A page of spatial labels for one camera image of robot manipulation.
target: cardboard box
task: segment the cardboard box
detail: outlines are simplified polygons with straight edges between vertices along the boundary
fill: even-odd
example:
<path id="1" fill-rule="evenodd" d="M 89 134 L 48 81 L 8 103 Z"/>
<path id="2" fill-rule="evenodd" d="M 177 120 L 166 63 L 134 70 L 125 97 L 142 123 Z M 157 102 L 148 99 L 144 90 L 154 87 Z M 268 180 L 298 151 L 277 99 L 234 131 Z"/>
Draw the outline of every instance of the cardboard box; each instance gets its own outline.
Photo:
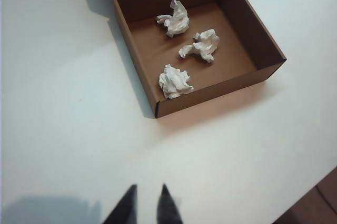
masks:
<path id="1" fill-rule="evenodd" d="M 155 22 L 172 14 L 171 0 L 114 0 L 116 18 L 155 117 L 161 117 L 269 78 L 286 60 L 247 0 L 179 0 L 190 27 L 169 38 Z M 192 36 L 213 28 L 220 38 L 208 64 L 200 56 L 180 59 Z M 194 92 L 166 99 L 158 85 L 165 65 L 187 70 Z"/>

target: white tissue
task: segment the white tissue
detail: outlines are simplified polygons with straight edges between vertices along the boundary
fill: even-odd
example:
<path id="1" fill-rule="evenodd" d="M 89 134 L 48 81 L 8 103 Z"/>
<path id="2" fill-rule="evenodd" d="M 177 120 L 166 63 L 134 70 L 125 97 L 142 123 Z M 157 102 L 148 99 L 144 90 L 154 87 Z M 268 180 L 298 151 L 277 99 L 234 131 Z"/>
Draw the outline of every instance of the white tissue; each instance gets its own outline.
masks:
<path id="1" fill-rule="evenodd" d="M 203 60 L 207 63 L 214 61 L 212 53 L 217 49 L 219 44 L 219 37 L 215 34 L 213 29 L 206 30 L 204 32 L 195 33 L 193 38 L 197 43 L 186 44 L 182 47 L 178 53 L 182 58 L 185 58 L 187 54 L 200 54 Z"/>
<path id="2" fill-rule="evenodd" d="M 173 99 L 193 91 L 193 86 L 186 82 L 190 79 L 187 71 L 180 72 L 171 65 L 165 65 L 164 72 L 159 76 L 159 85 L 165 98 Z"/>
<path id="3" fill-rule="evenodd" d="M 158 15 L 157 23 L 164 23 L 167 27 L 167 36 L 172 38 L 176 34 L 184 33 L 189 28 L 190 19 L 187 16 L 187 10 L 180 1 L 171 0 L 170 7 L 173 9 L 173 15 Z"/>

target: white table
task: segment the white table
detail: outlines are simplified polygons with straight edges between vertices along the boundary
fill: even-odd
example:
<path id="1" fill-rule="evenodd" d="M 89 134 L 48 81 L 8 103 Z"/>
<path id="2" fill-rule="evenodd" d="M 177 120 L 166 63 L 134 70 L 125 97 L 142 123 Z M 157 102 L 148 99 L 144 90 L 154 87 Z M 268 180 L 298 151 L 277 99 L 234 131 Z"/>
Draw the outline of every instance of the white table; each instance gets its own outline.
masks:
<path id="1" fill-rule="evenodd" d="M 112 0 L 1 0 L 4 224 L 100 223 L 131 184 L 156 223 L 270 224 L 337 165 L 337 0 L 249 0 L 288 61 L 154 119 Z"/>

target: brown floor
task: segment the brown floor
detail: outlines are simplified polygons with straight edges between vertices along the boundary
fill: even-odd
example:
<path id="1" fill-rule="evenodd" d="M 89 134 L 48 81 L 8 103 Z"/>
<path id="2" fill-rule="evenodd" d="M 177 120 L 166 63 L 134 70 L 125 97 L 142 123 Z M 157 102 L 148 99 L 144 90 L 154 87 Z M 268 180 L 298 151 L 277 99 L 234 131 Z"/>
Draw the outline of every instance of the brown floor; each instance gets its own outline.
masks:
<path id="1" fill-rule="evenodd" d="M 155 22 L 155 17 L 128 24 L 146 71 L 150 73 L 151 84 L 156 87 L 157 100 L 165 100 L 158 86 L 158 77 L 166 64 L 187 70 L 191 76 L 189 84 L 194 86 L 195 91 L 256 70 L 231 24 L 216 3 L 190 8 L 188 13 L 189 29 L 174 38 L 165 35 L 165 28 Z M 213 53 L 213 63 L 208 64 L 197 55 L 179 58 L 178 50 L 185 44 L 193 43 L 192 37 L 196 32 L 211 28 L 215 28 L 220 38 L 218 49 Z"/>
<path id="2" fill-rule="evenodd" d="M 337 168 L 274 224 L 337 224 Z"/>

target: box bottom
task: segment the box bottom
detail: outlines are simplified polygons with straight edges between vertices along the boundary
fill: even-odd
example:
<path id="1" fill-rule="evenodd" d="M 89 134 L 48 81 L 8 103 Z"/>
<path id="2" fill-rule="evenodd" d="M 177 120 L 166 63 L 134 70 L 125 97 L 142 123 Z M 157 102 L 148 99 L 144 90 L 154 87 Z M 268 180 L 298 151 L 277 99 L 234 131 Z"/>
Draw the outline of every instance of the box bottom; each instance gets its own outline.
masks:
<path id="1" fill-rule="evenodd" d="M 217 3 L 189 8 L 187 12 L 190 27 L 184 34 L 174 38 L 165 35 L 165 27 L 158 25 L 155 17 L 128 23 L 150 85 L 155 87 L 154 95 L 158 101 L 166 100 L 158 85 L 158 77 L 167 64 L 187 70 L 191 77 L 189 84 L 195 91 L 256 71 L 244 45 Z M 213 63 L 206 63 L 200 55 L 179 58 L 178 50 L 185 44 L 193 43 L 192 37 L 196 32 L 211 28 L 215 29 L 220 38 L 218 49 L 213 53 Z"/>

